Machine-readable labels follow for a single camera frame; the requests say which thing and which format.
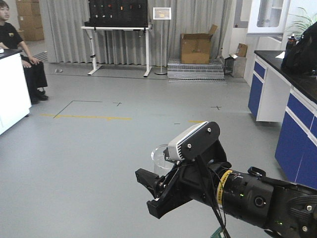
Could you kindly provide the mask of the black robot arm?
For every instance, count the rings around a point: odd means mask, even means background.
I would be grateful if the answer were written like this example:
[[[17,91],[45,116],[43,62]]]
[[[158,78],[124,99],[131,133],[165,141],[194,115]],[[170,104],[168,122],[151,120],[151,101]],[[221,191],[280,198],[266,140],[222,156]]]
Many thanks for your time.
[[[177,162],[165,176],[138,169],[136,179],[152,194],[147,206],[156,218],[196,200],[213,209],[222,228],[220,210],[273,238],[317,235],[315,189],[269,178],[255,167],[247,173],[232,170],[219,140],[200,141],[198,155]]]

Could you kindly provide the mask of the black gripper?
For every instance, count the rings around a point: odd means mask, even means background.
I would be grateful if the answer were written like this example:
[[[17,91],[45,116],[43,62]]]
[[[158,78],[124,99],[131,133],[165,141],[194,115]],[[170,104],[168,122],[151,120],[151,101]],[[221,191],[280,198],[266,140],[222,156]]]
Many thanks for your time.
[[[135,172],[137,182],[154,197],[147,201],[149,213],[160,219],[191,200],[199,201],[217,213],[216,189],[220,170],[231,167],[220,141],[217,140],[194,161],[184,161],[176,166],[176,172],[161,177],[144,169]]]

